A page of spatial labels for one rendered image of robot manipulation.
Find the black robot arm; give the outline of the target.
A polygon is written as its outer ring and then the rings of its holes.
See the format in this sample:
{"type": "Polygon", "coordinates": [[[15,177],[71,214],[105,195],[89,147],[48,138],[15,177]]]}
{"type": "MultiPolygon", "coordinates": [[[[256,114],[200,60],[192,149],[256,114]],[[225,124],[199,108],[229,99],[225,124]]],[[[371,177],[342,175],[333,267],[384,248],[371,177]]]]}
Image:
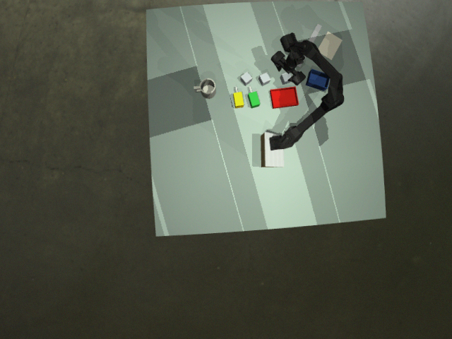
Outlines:
{"type": "Polygon", "coordinates": [[[318,47],[308,40],[298,42],[295,34],[286,34],[280,38],[285,52],[289,52],[287,62],[296,66],[303,63],[305,57],[310,58],[330,78],[328,94],[321,105],[315,109],[298,126],[291,126],[284,135],[270,137],[270,150],[279,150],[292,147],[302,137],[303,133],[314,125],[324,114],[339,107],[343,101],[343,75],[322,56],[318,47]]]}

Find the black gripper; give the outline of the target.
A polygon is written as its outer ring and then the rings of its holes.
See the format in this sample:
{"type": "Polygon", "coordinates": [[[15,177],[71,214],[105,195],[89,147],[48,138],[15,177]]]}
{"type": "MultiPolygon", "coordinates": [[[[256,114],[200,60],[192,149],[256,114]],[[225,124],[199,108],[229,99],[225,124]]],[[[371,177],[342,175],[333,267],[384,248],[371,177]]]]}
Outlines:
{"type": "Polygon", "coordinates": [[[306,78],[306,76],[301,71],[298,72],[295,70],[295,67],[297,67],[297,65],[289,65],[284,57],[285,55],[281,51],[278,51],[272,56],[271,61],[275,64],[278,71],[283,68],[287,73],[293,74],[287,81],[290,81],[295,85],[299,85],[306,78]]]}

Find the red tray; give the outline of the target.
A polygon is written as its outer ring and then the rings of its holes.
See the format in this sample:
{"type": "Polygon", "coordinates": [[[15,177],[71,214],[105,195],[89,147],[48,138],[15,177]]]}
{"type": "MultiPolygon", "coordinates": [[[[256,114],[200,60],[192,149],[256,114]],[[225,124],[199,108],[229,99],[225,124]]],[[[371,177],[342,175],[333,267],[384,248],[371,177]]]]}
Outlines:
{"type": "Polygon", "coordinates": [[[270,97],[273,109],[279,107],[293,107],[299,104],[296,87],[272,89],[270,97]]]}

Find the grey tapered cup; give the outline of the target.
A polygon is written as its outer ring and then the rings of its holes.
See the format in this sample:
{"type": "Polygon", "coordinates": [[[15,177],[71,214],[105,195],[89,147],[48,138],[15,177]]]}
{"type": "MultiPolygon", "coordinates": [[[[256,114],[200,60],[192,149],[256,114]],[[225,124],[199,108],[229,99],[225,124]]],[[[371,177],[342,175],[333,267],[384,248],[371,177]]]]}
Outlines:
{"type": "Polygon", "coordinates": [[[216,93],[215,82],[207,78],[201,82],[200,86],[194,86],[194,90],[195,93],[201,92],[205,98],[212,98],[216,93]]]}

